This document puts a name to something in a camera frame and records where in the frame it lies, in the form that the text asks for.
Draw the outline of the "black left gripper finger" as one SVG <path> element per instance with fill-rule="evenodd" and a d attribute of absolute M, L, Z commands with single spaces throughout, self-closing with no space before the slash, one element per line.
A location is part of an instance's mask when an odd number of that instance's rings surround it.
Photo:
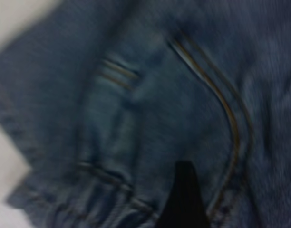
<path fill-rule="evenodd" d="M 179 161 L 165 208 L 159 218 L 160 228 L 209 228 L 197 175 L 193 164 Z"/>

